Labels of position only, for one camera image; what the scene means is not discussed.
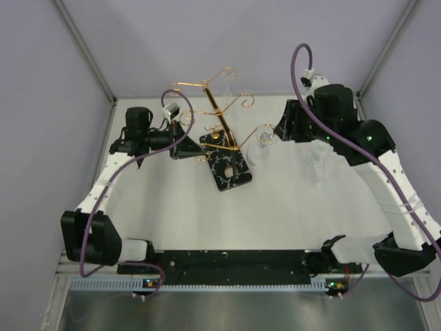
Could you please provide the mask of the fluted clear champagne glass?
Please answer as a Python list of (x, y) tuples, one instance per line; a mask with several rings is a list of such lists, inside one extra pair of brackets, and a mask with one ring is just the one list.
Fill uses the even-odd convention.
[[(328, 155), (329, 148), (328, 148), (327, 144), (323, 143), (322, 141), (314, 141), (313, 147), (315, 147), (315, 146), (326, 149), (327, 155)], [(321, 168), (318, 168), (318, 169), (313, 168), (313, 171), (314, 171), (314, 175), (313, 175), (314, 185), (318, 189), (321, 189), (321, 186), (322, 186), (322, 184), (324, 182), (324, 178), (325, 178), (325, 163)]]

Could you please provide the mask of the round clear wine glass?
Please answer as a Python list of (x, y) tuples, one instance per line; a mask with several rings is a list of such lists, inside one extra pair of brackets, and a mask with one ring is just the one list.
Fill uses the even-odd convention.
[(306, 157), (306, 162), (312, 168), (318, 169), (324, 165), (326, 157), (327, 157), (327, 150), (315, 146), (309, 150), (308, 155)]

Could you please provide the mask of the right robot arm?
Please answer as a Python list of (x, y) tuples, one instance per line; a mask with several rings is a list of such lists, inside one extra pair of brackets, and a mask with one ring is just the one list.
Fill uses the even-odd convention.
[(433, 244), (440, 243), (440, 225), (406, 177), (387, 129), (379, 121), (360, 120), (352, 91), (341, 84), (319, 87), (306, 100), (320, 123), (299, 101), (289, 99), (275, 129), (278, 138), (329, 144), (366, 183), (391, 227), (390, 233), (380, 236), (342, 234), (326, 240), (323, 268), (336, 273), (347, 263), (378, 264), (395, 277), (426, 268), (436, 256)]

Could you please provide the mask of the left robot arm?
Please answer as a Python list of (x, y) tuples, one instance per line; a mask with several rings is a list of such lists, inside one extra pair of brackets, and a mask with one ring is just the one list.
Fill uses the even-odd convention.
[(127, 235), (127, 217), (118, 217), (116, 207), (130, 179), (148, 155), (168, 151), (171, 159), (203, 156), (203, 149), (186, 136), (176, 120), (179, 106), (163, 108), (164, 130), (152, 128), (148, 108), (132, 107), (125, 113), (125, 127), (110, 146), (105, 165), (86, 198), (73, 211), (61, 217), (65, 253), (70, 261), (112, 266), (132, 261), (141, 273), (156, 267), (156, 257), (146, 239)]

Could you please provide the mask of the black marble rack base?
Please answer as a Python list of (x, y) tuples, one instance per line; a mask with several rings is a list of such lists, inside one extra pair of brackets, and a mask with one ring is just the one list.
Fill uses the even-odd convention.
[(210, 171), (219, 191), (224, 192), (232, 188), (250, 183), (253, 179), (247, 162), (240, 150), (231, 151), (223, 130), (199, 137), (199, 142), (209, 153), (207, 160)]

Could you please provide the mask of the clear glass on right hook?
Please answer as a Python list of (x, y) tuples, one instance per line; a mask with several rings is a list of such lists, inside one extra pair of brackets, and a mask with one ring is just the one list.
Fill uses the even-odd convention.
[(269, 155), (268, 144), (272, 138), (273, 134), (269, 132), (262, 132), (256, 135), (255, 141), (249, 145), (246, 153), (247, 161), (251, 165), (257, 166), (266, 160)]

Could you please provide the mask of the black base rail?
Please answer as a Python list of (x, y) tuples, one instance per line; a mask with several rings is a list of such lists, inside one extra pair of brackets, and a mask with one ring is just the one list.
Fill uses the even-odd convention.
[(319, 274), (349, 271), (304, 250), (165, 250), (147, 262), (164, 271), (166, 285), (304, 285)]

